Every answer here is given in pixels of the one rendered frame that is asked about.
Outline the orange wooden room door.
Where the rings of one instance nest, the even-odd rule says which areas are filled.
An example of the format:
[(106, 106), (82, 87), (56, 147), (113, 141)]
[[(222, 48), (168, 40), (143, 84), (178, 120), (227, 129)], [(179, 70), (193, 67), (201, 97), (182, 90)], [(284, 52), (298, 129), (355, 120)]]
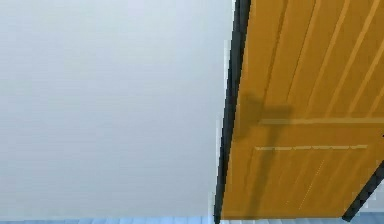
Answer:
[(384, 0), (235, 0), (214, 219), (351, 221), (384, 180)]

